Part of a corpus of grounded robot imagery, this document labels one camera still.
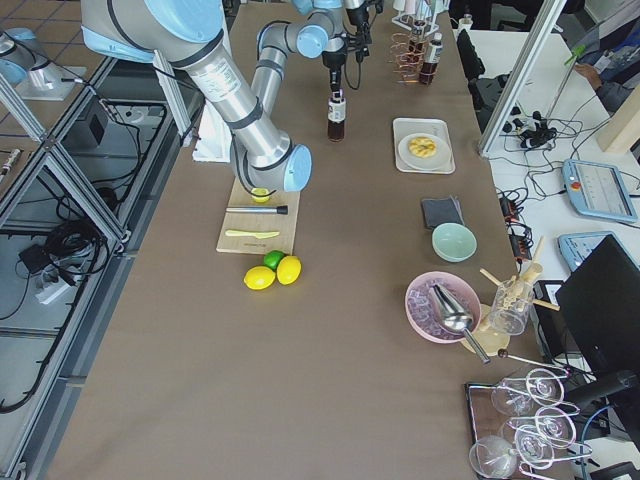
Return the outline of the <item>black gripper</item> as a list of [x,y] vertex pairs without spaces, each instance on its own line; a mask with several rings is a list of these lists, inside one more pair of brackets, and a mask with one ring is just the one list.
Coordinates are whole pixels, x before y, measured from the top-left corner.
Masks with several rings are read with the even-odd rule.
[[346,63],[346,49],[341,48],[336,51],[324,51],[322,53],[323,65],[329,71],[329,85],[334,102],[342,101],[341,78],[342,68]]

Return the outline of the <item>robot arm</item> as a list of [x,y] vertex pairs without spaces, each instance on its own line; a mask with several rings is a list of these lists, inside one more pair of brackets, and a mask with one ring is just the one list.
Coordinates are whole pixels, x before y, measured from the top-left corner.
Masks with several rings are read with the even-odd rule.
[[305,188],[312,172],[309,148],[273,124],[224,47],[219,2],[84,1],[81,16],[91,50],[139,63],[160,52],[191,77],[231,130],[231,165],[246,188]]
[[320,58],[329,71],[328,123],[340,126],[346,120],[342,73],[347,56],[351,51],[365,56],[371,40],[368,6],[364,1],[295,1],[293,6],[305,21],[276,20],[260,30],[251,88],[270,113],[289,56]]

